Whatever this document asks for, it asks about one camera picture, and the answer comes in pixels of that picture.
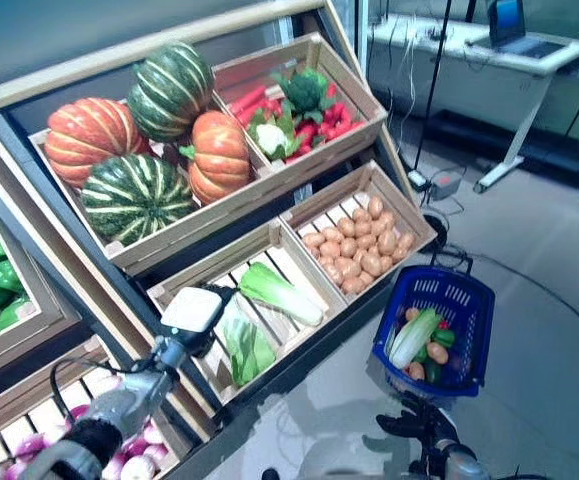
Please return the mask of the robot left hand white-backed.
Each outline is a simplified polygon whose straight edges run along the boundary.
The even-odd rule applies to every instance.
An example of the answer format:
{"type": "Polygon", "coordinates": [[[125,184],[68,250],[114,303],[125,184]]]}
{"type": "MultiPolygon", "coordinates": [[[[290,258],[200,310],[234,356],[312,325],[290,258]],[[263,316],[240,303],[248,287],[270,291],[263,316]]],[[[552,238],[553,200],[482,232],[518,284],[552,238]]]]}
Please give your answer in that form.
{"type": "Polygon", "coordinates": [[[214,329],[237,292],[235,287],[204,284],[183,287],[165,308],[161,325],[192,357],[202,358],[216,340],[214,329]]]}

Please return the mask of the robot right hand black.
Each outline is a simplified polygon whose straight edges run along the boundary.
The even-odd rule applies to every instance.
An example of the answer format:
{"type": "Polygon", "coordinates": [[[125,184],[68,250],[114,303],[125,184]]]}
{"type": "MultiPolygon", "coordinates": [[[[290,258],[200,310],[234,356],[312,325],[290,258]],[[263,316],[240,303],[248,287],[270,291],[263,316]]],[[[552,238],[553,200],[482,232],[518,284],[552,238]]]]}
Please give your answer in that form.
{"type": "Polygon", "coordinates": [[[442,409],[412,392],[402,393],[399,400],[400,415],[378,414],[376,423],[389,435],[417,440],[421,461],[440,458],[446,448],[461,444],[455,425],[442,409]]]}

